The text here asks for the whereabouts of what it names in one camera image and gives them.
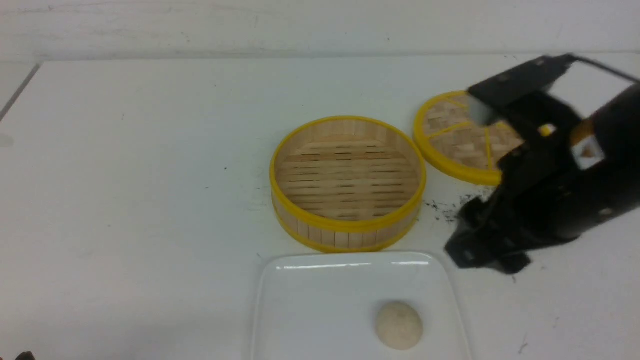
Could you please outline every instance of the yellow rim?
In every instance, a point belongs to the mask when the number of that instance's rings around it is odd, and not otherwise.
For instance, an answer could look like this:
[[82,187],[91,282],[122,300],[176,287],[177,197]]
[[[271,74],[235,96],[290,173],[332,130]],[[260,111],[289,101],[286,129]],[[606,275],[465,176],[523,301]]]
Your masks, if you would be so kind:
[[[275,174],[276,157],[280,153],[280,149],[282,148],[282,146],[286,142],[288,142],[289,139],[291,139],[295,134],[299,133],[300,131],[302,131],[302,130],[308,128],[308,127],[320,124],[322,122],[336,121],[336,120],[346,120],[346,119],[355,119],[355,120],[372,122],[374,124],[377,124],[379,126],[383,126],[383,127],[386,127],[387,129],[392,130],[393,132],[395,132],[395,133],[399,134],[400,136],[402,136],[402,138],[404,138],[411,145],[413,151],[415,151],[415,154],[418,157],[420,157],[420,149],[418,149],[418,147],[413,143],[413,141],[411,140],[411,138],[409,138],[409,136],[404,134],[402,131],[396,129],[395,127],[393,127],[393,126],[391,126],[389,124],[386,124],[386,123],[384,123],[382,121],[370,119],[370,118],[367,118],[367,117],[358,117],[358,116],[326,117],[326,118],[315,120],[315,121],[309,122],[308,124],[300,126],[299,128],[295,129],[291,134],[287,135],[287,137],[285,137],[280,142],[280,144],[276,148],[276,151],[273,154],[273,157],[271,158],[271,165],[269,166],[269,181],[271,183],[271,191],[275,194],[275,197],[278,199],[278,201],[280,201],[282,206],[290,214],[294,215],[298,220],[304,221],[308,225],[316,226],[316,227],[320,227],[320,228],[324,228],[324,229],[332,230],[332,231],[336,231],[336,232],[345,232],[345,233],[348,233],[348,232],[366,232],[366,231],[373,231],[373,230],[382,229],[384,227],[387,227],[387,226],[390,226],[390,225],[396,223],[398,220],[402,219],[405,215],[409,214],[409,212],[413,211],[416,208],[416,206],[420,205],[420,202],[422,200],[422,193],[424,192],[424,187],[425,187],[425,185],[427,183],[427,172],[426,172],[426,167],[424,165],[424,162],[420,161],[420,185],[418,185],[418,190],[415,192],[415,194],[413,194],[413,197],[411,197],[411,199],[409,199],[409,201],[406,204],[402,205],[399,209],[397,209],[397,210],[395,210],[395,211],[393,211],[393,212],[391,212],[391,213],[389,213],[389,214],[387,214],[387,215],[385,215],[383,217],[370,219],[370,220],[359,220],[359,221],[335,220],[335,219],[324,218],[324,217],[320,217],[320,216],[315,215],[315,214],[311,214],[311,213],[309,213],[309,212],[307,212],[305,210],[302,210],[300,207],[298,207],[293,202],[291,202],[291,200],[289,200],[284,195],[284,193],[282,192],[282,190],[280,189],[280,187],[278,186],[278,183],[276,181],[276,174]],[[311,243],[311,244],[315,244],[315,245],[313,245],[313,246],[308,245],[308,246],[312,247],[314,249],[317,248],[317,244],[316,243]]]
[[[460,95],[464,95],[467,92],[465,91],[453,91],[446,92],[444,94],[438,95],[434,98],[431,98],[429,101],[425,102],[424,105],[418,111],[418,114],[415,116],[415,120],[413,121],[413,138],[415,139],[415,143],[420,149],[424,158],[433,165],[433,167],[442,171],[443,173],[453,176],[456,179],[460,179],[463,181],[467,181],[469,183],[479,184],[479,185],[490,185],[497,186],[500,184],[500,179],[502,177],[501,173],[498,170],[482,170],[479,168],[467,167],[465,165],[461,165],[446,156],[444,156],[440,151],[437,151],[429,141],[429,137],[425,135],[424,130],[422,128],[422,121],[427,113],[427,111],[433,107],[436,103],[440,101],[449,101],[456,103],[460,106],[462,105],[456,101],[450,100],[450,97],[456,97]],[[454,127],[459,127],[454,125],[446,130],[452,130]],[[491,164],[491,152],[487,153],[489,157],[489,161]]]
[[400,233],[395,235],[393,238],[383,243],[377,244],[375,246],[370,246],[370,247],[359,247],[357,249],[349,249],[344,247],[332,247],[329,245],[322,245],[307,239],[306,237],[291,230],[289,226],[287,226],[287,224],[284,223],[284,221],[280,217],[280,214],[278,214],[278,210],[276,210],[275,206],[273,206],[273,209],[274,209],[274,212],[276,213],[276,218],[278,219],[278,222],[282,226],[282,229],[284,229],[284,231],[287,232],[287,234],[291,235],[292,238],[294,238],[297,242],[301,243],[302,245],[306,247],[310,247],[311,249],[314,249],[314,250],[318,250],[320,252],[327,253],[327,254],[336,254],[340,252],[376,252],[376,251],[386,249],[387,247],[390,247],[391,245],[397,243],[401,238],[403,238],[409,232],[409,230],[411,230],[411,228],[415,224],[416,219],[418,218],[416,214],[416,217],[413,218],[409,226],[407,226],[404,230],[402,230]]

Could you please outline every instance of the dough ball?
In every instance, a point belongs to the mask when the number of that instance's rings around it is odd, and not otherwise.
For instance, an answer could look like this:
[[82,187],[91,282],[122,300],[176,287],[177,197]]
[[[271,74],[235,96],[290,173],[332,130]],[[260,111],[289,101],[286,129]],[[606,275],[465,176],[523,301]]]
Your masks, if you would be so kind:
[[408,350],[422,338],[422,319],[418,312],[404,302],[385,304],[376,319],[376,334],[386,346]]

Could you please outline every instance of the woven bamboo lid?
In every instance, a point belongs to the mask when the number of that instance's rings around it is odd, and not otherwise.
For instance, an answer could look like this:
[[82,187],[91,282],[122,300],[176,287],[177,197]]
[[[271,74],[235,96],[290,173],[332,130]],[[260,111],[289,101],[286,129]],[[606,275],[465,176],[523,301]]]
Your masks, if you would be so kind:
[[413,124],[415,142],[424,158],[445,174],[496,186],[498,160],[522,140],[503,122],[476,126],[469,119],[467,96],[464,91],[448,92],[425,102]]

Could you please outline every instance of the bamboo steamer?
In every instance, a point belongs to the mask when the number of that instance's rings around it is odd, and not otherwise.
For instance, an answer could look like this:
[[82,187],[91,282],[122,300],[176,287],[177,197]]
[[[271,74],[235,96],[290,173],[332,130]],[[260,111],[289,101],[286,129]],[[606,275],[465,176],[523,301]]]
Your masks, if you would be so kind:
[[293,131],[276,149],[269,177],[282,227],[322,252],[391,246],[411,229],[426,184],[411,139],[355,116],[328,117]]
[[497,162],[522,144],[507,124],[476,126],[468,115],[467,93],[438,95],[418,111],[413,137],[424,158],[435,168],[474,184],[497,186],[502,174]]

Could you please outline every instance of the dark object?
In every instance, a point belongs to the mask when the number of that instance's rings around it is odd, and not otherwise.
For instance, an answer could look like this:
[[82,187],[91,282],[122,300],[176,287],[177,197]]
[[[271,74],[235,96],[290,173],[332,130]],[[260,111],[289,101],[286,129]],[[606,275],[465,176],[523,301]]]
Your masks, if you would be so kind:
[[36,358],[33,357],[33,354],[30,351],[27,351],[18,355],[15,360],[36,360]]
[[[546,94],[581,61],[635,82],[582,120]],[[458,214],[445,249],[460,268],[515,274],[525,252],[561,245],[640,206],[640,81],[572,54],[543,56],[471,86],[482,124],[502,118],[524,143],[498,162],[502,182],[487,202]],[[543,136],[542,126],[555,131]]]

